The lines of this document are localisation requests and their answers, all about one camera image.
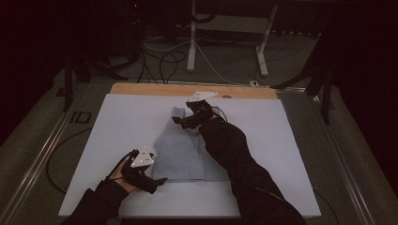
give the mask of gray cloth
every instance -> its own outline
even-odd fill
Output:
[[[172,116],[185,117],[185,110],[173,108]],[[183,129],[170,117],[155,142],[158,153],[152,178],[168,177],[167,182],[228,181],[226,170],[207,152],[197,129]]]

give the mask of white metal leg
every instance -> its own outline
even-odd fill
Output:
[[[195,16],[195,4],[196,1],[192,0],[192,16]],[[193,72],[195,70],[195,54],[196,54],[196,42],[195,42],[195,22],[191,21],[191,45],[188,53],[188,65],[187,70]]]
[[[264,32],[263,42],[261,42],[260,46],[255,47],[255,52],[257,54],[258,66],[260,67],[260,76],[267,77],[268,76],[268,69],[266,64],[266,59],[264,58],[264,49],[266,48],[267,40],[272,28],[272,22],[276,14],[276,10],[278,6],[275,5],[272,7],[271,13],[268,18],[268,24],[266,27],[266,31]]]

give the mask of person's left hand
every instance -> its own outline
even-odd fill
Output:
[[[128,193],[132,193],[133,191],[139,190],[139,188],[132,186],[123,178],[123,174],[121,171],[126,162],[127,161],[124,160],[122,163],[120,163],[120,165],[116,168],[115,172],[111,175],[111,180],[117,182]]]

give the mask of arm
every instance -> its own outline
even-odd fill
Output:
[[[100,225],[106,224],[109,218],[117,217],[122,201],[129,193],[137,190],[137,187],[120,178],[125,162],[112,174],[111,180],[101,181],[95,191],[88,189],[62,225]]]
[[[245,224],[305,224],[299,212],[284,200],[268,171],[252,158],[239,128],[215,118],[199,131],[209,154],[228,172]]]

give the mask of dark background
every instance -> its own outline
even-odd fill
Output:
[[[164,2],[147,1],[146,13],[150,15],[147,22],[173,38],[176,24],[189,22],[186,10],[190,5],[186,0]],[[199,12],[220,10],[214,5],[221,1],[197,2]],[[261,14],[258,6],[265,4],[264,1],[234,0],[228,5],[225,4],[228,1],[223,2],[224,14],[246,16],[258,16]],[[63,67],[69,43],[63,37],[78,39],[79,34],[67,29],[70,23],[66,18],[75,15],[76,23],[89,27],[90,34],[99,32],[101,36],[100,26],[98,30],[98,24],[90,25],[93,22],[90,14],[79,17],[73,10],[87,3],[60,0],[0,3],[0,143],[52,87],[54,76]],[[323,56],[332,62],[333,84],[340,88],[345,104],[395,193],[398,192],[398,179],[394,175],[398,169],[398,103],[394,89],[398,84],[396,11],[398,3],[393,1],[285,1],[278,8],[273,26],[277,35],[282,31],[324,34],[319,39],[323,44],[315,47],[309,63],[316,65]],[[109,45],[102,37],[96,41],[93,51]]]

